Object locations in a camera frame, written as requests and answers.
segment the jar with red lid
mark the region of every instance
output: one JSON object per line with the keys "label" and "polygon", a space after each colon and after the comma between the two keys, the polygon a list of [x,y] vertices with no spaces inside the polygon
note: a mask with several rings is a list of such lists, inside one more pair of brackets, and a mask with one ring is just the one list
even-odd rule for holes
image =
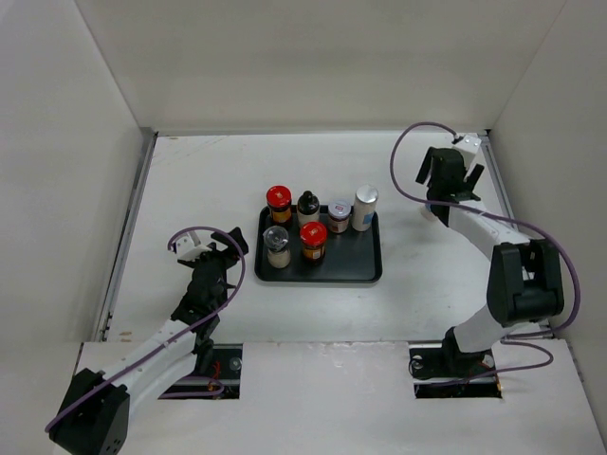
{"label": "jar with red lid", "polygon": [[303,225],[300,230],[303,258],[311,264],[319,264],[324,258],[326,244],[326,227],[323,223],[312,221]]}
{"label": "jar with red lid", "polygon": [[287,187],[276,185],[267,191],[266,200],[272,224],[290,228],[293,223],[291,191]]}

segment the black tray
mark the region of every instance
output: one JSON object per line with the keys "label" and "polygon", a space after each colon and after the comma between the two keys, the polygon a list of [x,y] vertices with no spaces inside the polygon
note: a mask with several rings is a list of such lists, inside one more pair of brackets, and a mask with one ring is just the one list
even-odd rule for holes
{"label": "black tray", "polygon": [[[271,226],[269,208],[259,215],[255,274],[264,282],[376,282],[381,278],[381,246],[377,213],[371,228],[358,232],[352,227],[335,234],[328,231],[326,254],[321,264],[311,265],[302,258],[302,242],[297,223],[297,211],[293,212],[293,225],[288,230],[291,264],[286,268],[274,268],[267,261],[267,248],[262,234]],[[321,206],[321,222],[327,226],[327,206]]]}

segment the white lid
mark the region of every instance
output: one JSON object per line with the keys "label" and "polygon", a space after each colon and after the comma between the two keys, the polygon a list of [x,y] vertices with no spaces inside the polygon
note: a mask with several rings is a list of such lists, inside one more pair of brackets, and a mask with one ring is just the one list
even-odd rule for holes
{"label": "white lid", "polygon": [[378,197],[377,188],[371,185],[363,185],[357,190],[357,199],[365,204],[373,204]]}
{"label": "white lid", "polygon": [[329,204],[329,215],[334,218],[345,218],[350,215],[350,211],[352,208],[345,201],[339,200]]}

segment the white table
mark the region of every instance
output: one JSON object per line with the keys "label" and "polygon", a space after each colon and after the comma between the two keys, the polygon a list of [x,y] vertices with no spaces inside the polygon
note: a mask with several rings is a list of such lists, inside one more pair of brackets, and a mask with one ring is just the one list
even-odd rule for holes
{"label": "white table", "polygon": [[[109,340],[143,340],[172,313],[190,279],[165,249],[181,228],[242,228],[250,246],[242,294],[222,314],[216,342],[377,341],[439,339],[484,304],[489,263],[465,238],[431,223],[402,197],[388,162],[398,133],[284,136],[162,137],[156,144]],[[413,132],[396,171],[414,183],[429,146],[450,135]],[[327,203],[353,198],[359,185],[379,189],[377,212],[383,277],[375,285],[275,284],[253,271],[259,212],[267,189],[310,189]],[[489,209],[501,212],[489,172],[477,187]],[[238,267],[230,272],[235,282]]]}
{"label": "white table", "polygon": [[[566,343],[538,343],[555,362],[501,375],[503,399],[451,400],[415,400],[405,342],[245,344],[239,400],[155,402],[120,455],[604,454]],[[80,367],[132,348],[87,343]],[[502,345],[495,354],[498,367],[543,360]]]}

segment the spice jar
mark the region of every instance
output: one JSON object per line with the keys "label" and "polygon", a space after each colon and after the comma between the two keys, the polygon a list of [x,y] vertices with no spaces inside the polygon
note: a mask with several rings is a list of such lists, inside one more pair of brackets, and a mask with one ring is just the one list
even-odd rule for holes
{"label": "spice jar", "polygon": [[376,204],[379,192],[371,185],[361,186],[354,198],[354,213],[352,214],[352,228],[363,232],[371,227],[371,221],[376,214]]}
{"label": "spice jar", "polygon": [[267,191],[266,200],[272,224],[290,228],[293,223],[291,191],[287,187],[277,185]]}
{"label": "spice jar", "polygon": [[264,245],[267,248],[267,261],[272,267],[285,268],[291,262],[288,245],[288,232],[284,227],[272,226],[264,231]]}
{"label": "spice jar", "polygon": [[329,204],[329,230],[341,234],[350,224],[350,212],[352,208],[345,201],[335,201]]}
{"label": "spice jar", "polygon": [[304,191],[297,201],[297,221],[302,228],[306,223],[321,219],[321,203],[312,191]]}
{"label": "spice jar", "polygon": [[300,230],[303,258],[311,264],[319,264],[324,258],[326,227],[323,223],[313,221],[303,225]]}

